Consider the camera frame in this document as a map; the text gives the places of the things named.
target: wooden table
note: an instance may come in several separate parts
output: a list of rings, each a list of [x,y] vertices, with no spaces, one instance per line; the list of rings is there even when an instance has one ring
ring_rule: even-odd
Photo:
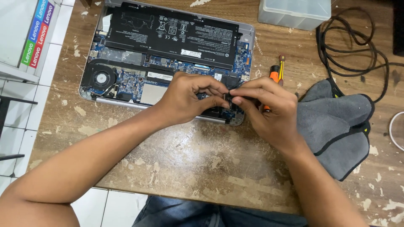
[[[287,56],[284,87],[288,91],[304,94],[311,85],[326,78],[317,54],[314,31],[258,23],[258,0],[212,0],[190,8],[193,1],[147,2],[254,25],[257,33],[251,79],[267,75],[269,67],[278,62],[280,52]],[[390,61],[404,62],[403,58],[392,55],[392,6],[389,3],[340,0],[338,5],[333,8],[334,13],[350,6],[366,8],[376,21],[377,32],[373,39],[376,47]],[[101,6],[86,8],[76,1],[28,170],[67,146],[139,113],[134,109],[86,101],[78,95],[85,56],[100,10]],[[350,13],[347,18],[354,28],[370,33],[370,23],[364,15]],[[340,32],[330,32],[328,40],[335,47],[346,48],[349,39]],[[351,67],[365,68],[369,63],[363,56],[339,60]],[[400,73],[403,69],[397,68],[397,71]],[[383,69],[366,75],[365,83],[359,78],[335,78],[345,94],[366,93],[375,99],[383,87]],[[370,120],[371,154],[340,185],[369,223],[403,226],[403,153],[388,136],[383,136],[391,117],[404,110],[404,83],[393,86],[392,81]],[[248,120],[240,126],[194,120],[164,129],[130,152],[96,186],[262,210],[300,212],[286,165],[277,151],[255,134]]]

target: person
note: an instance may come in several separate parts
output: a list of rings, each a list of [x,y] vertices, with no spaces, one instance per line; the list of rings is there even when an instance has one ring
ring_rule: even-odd
[[[198,100],[196,93],[210,97]],[[228,91],[211,76],[178,72],[161,100],[137,115],[87,137],[42,162],[10,184],[0,197],[0,225],[79,226],[70,204],[151,134],[191,121],[204,110],[229,108],[223,94],[247,114],[257,134],[286,162],[304,218],[291,214],[217,206],[150,196],[134,227],[140,226],[304,226],[364,227],[358,210],[310,151],[296,128],[297,97],[268,77]],[[271,108],[261,113],[249,100]],[[115,143],[120,135],[121,143]]]

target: laptop battery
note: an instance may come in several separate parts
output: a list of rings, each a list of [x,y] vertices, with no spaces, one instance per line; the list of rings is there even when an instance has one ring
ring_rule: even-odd
[[[239,25],[141,7],[115,7],[105,46],[233,69]]]

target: white tile floor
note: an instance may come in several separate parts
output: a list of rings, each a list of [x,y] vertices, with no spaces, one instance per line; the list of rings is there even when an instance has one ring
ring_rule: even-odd
[[[74,2],[62,1],[39,84],[0,79],[0,95],[38,102],[38,105],[10,103],[0,138],[0,156],[25,154],[25,157],[0,161],[0,195],[27,169]],[[72,206],[81,227],[130,227],[146,199],[143,194],[91,188]]]

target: plastic storage box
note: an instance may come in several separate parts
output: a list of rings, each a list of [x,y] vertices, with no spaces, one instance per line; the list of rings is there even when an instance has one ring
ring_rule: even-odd
[[[313,30],[331,17],[331,0],[261,0],[258,22]]]

